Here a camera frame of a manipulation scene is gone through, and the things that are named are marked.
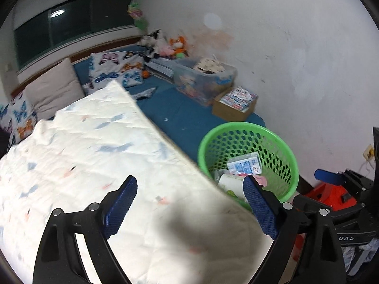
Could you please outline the right gloved hand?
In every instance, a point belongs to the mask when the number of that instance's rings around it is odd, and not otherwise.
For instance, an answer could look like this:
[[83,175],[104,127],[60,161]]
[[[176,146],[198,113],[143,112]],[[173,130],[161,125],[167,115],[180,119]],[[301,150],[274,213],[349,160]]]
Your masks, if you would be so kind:
[[378,251],[378,244],[378,239],[374,238],[366,245],[342,247],[345,271],[348,276],[354,276],[363,263],[368,263],[373,259]]

